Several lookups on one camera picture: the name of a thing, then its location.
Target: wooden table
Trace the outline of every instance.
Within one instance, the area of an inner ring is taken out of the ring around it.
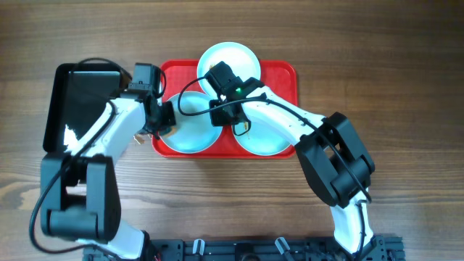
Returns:
[[[293,64],[299,103],[347,115],[376,162],[370,224],[407,260],[464,258],[464,12],[430,1],[22,0],[0,5],[0,260],[79,260],[30,245],[55,68],[107,57],[198,59],[237,41]],[[117,164],[123,218],[155,239],[330,236],[298,159],[165,159],[130,144]],[[48,247],[61,241],[45,239]]]

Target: white robotic arm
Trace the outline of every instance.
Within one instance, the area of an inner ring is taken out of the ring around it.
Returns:
[[[266,94],[266,97],[269,100],[285,105],[299,115],[306,117],[317,128],[323,124],[322,120],[325,116],[306,112],[303,109],[294,106],[277,96],[267,86],[257,88],[251,92],[247,98],[257,97],[263,93]],[[305,125],[302,121],[296,119],[295,116],[288,111],[273,104],[261,101],[251,101],[243,103],[242,108],[249,120],[268,126],[270,130],[279,133],[293,146],[300,142],[300,138],[303,135],[310,135],[314,131],[310,126]],[[362,192],[358,192],[356,196],[350,199],[349,205],[345,208],[341,208],[338,205],[331,207],[333,222],[335,224],[334,237],[349,253],[355,253],[359,247],[362,219],[356,204],[361,199],[366,200],[364,194]],[[364,245],[366,245],[372,238],[373,232],[369,226],[366,207],[363,207],[362,213],[364,215],[363,220],[365,224]]]
[[[116,161],[133,139],[133,136],[144,127],[146,118],[143,103],[134,99],[124,98],[113,99],[112,103],[116,107],[116,115],[105,131],[94,142],[93,146],[82,154],[82,157],[92,158],[97,154],[102,154],[112,157],[113,163],[116,164]],[[112,107],[107,103],[100,118],[92,125],[84,137],[72,148],[68,147],[71,155],[75,155],[87,144],[95,133],[102,128],[111,114]],[[136,260],[142,254],[144,237],[145,235],[142,231],[121,220],[116,236],[106,244],[88,239],[78,239],[77,242],[96,244],[123,259]]]

